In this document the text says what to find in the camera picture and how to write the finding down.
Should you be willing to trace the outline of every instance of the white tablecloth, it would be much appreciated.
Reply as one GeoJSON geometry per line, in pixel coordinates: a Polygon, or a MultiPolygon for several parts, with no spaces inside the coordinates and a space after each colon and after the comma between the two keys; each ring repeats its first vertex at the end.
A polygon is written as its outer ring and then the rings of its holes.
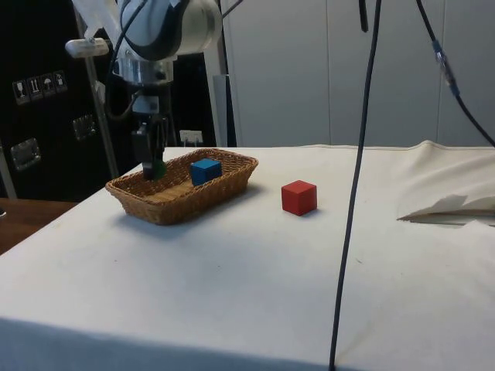
{"type": "MultiPolygon", "coordinates": [[[[260,160],[248,192],[197,220],[154,226],[102,190],[0,257],[0,370],[326,370],[356,151],[236,151],[260,160]],[[281,208],[297,179],[319,187],[305,217],[281,208]]],[[[495,369],[495,228],[396,220],[435,201],[414,179],[466,162],[495,184],[494,151],[366,150],[339,369],[495,369]]]]}

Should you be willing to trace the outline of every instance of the cable clip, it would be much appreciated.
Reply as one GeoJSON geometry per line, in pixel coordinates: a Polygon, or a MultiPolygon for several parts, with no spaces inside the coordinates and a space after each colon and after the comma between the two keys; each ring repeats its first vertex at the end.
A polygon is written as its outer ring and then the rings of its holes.
{"type": "Polygon", "coordinates": [[[447,55],[443,51],[443,48],[438,40],[435,40],[433,42],[433,49],[435,50],[436,60],[440,64],[440,68],[442,70],[443,77],[447,82],[447,85],[449,85],[450,90],[452,91],[454,96],[456,97],[460,96],[460,90],[459,87],[457,86],[456,77],[454,76],[452,68],[450,67],[449,60],[447,59],[447,55]]]}

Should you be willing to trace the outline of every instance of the red cube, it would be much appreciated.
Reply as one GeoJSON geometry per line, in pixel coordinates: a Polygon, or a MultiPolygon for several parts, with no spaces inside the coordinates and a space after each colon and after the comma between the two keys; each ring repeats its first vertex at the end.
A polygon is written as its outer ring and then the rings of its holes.
{"type": "Polygon", "coordinates": [[[282,208],[302,216],[318,207],[316,185],[298,180],[282,187],[282,208]]]}

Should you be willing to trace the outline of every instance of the wooden table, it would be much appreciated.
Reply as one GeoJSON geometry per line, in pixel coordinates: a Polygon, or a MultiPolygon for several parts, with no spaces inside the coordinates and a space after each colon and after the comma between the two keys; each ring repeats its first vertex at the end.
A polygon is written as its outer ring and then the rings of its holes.
{"type": "Polygon", "coordinates": [[[76,203],[0,199],[0,208],[7,212],[5,216],[0,217],[0,255],[75,205],[76,203]]]}

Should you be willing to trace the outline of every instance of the wicker basket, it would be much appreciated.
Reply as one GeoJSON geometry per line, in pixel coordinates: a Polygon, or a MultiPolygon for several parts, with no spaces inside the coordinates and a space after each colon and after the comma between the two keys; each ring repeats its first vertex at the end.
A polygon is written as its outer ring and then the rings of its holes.
{"type": "Polygon", "coordinates": [[[258,160],[220,149],[200,149],[167,162],[166,175],[156,182],[146,181],[142,172],[110,181],[106,189],[127,214],[150,223],[180,223],[242,193],[258,160]],[[211,158],[222,163],[223,175],[194,187],[189,167],[211,158]]]}

